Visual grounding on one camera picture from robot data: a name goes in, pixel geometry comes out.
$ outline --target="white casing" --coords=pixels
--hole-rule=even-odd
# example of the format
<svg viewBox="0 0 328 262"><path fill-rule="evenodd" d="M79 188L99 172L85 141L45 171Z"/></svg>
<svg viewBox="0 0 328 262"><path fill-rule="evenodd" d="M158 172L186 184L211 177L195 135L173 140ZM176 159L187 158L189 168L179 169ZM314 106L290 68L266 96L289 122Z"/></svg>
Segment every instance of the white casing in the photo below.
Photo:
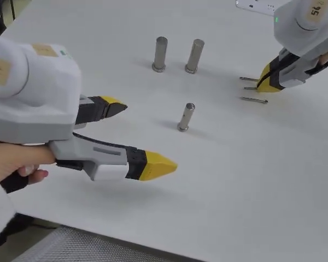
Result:
<svg viewBox="0 0 328 262"><path fill-rule="evenodd" d="M0 59L10 63L7 83L0 86L0 141L43 143L72 135L81 72L63 46L49 46L57 57L0 37Z"/></svg>
<svg viewBox="0 0 328 262"><path fill-rule="evenodd" d="M99 165L91 177L93 181L122 180L129 172L129 163L126 165Z"/></svg>
<svg viewBox="0 0 328 262"><path fill-rule="evenodd" d="M303 56L328 38L328 7L321 19L308 18L312 0L293 0L274 13L274 36L289 52Z"/></svg>

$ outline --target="metal peg base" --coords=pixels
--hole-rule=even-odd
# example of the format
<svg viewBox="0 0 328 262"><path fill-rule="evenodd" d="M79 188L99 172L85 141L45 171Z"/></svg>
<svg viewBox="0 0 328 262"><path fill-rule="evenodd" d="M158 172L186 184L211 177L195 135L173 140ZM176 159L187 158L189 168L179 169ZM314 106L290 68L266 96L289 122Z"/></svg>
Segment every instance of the metal peg base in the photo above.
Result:
<svg viewBox="0 0 328 262"><path fill-rule="evenodd" d="M185 65L185 71L191 75L194 75L197 72L197 68L195 70L190 70L187 65Z"/></svg>
<svg viewBox="0 0 328 262"><path fill-rule="evenodd" d="M165 71L165 65L161 68L161 69L158 69L155 67L154 63L152 64L152 69L153 71L156 71L157 73L162 73Z"/></svg>
<svg viewBox="0 0 328 262"><path fill-rule="evenodd" d="M180 132L186 132L188 130L188 127L186 128L181 128L180 127L180 123L177 124L177 130L179 130Z"/></svg>

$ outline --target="white table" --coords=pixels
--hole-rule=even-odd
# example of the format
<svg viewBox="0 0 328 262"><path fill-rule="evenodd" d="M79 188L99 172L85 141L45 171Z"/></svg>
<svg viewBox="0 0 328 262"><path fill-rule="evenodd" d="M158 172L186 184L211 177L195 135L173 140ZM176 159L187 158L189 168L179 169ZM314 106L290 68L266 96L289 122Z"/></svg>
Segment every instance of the white table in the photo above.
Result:
<svg viewBox="0 0 328 262"><path fill-rule="evenodd" d="M23 214L206 261L328 261L328 69L277 94L243 91L280 46L272 18L233 0L34 0L5 32L68 47L84 94L129 108L82 134L179 164L151 182L93 183L49 168L11 198ZM167 70L150 69L168 38ZM206 42L196 75L192 41ZM268 105L239 95L267 98ZM196 111L175 129L187 102Z"/></svg>

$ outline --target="floor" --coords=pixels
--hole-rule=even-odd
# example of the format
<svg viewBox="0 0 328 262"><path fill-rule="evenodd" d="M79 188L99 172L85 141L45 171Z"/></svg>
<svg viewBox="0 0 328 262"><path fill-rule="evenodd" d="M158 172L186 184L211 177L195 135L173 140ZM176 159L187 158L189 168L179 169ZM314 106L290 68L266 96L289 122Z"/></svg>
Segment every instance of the floor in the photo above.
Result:
<svg viewBox="0 0 328 262"><path fill-rule="evenodd" d="M14 0L14 8L16 17L24 10L24 8L32 0ZM13 19L11 13L10 1L5 0L3 6L4 22L6 26L9 26ZM56 225L46 221L38 220L35 224L43 225L45 227L55 227ZM30 227L24 232L13 235L9 238L8 242L0 247L0 262L11 262L17 256L22 254L25 250L32 247L35 243L47 236L51 232L51 229Z"/></svg>

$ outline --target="white device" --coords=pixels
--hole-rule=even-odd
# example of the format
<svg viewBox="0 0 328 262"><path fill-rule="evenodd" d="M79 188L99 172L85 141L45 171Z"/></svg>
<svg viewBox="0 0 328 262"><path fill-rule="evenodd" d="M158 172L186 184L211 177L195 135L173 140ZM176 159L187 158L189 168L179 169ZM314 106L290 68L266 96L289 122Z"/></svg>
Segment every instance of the white device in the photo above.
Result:
<svg viewBox="0 0 328 262"><path fill-rule="evenodd" d="M84 170L92 180L144 181L175 171L176 163L157 153L73 132L127 108L112 104L81 95L80 69L63 46L0 37L0 142L47 144L57 166Z"/></svg>
<svg viewBox="0 0 328 262"><path fill-rule="evenodd" d="M0 141L33 144L71 137L81 72L66 53L59 45L18 45L0 37Z"/></svg>
<svg viewBox="0 0 328 262"><path fill-rule="evenodd" d="M307 54L318 58L325 54L328 51L328 0L292 0L281 6L274 14L274 36L296 56Z"/></svg>
<svg viewBox="0 0 328 262"><path fill-rule="evenodd" d="M279 1L273 3L268 0L236 0L236 7L268 16L273 16L280 6Z"/></svg>

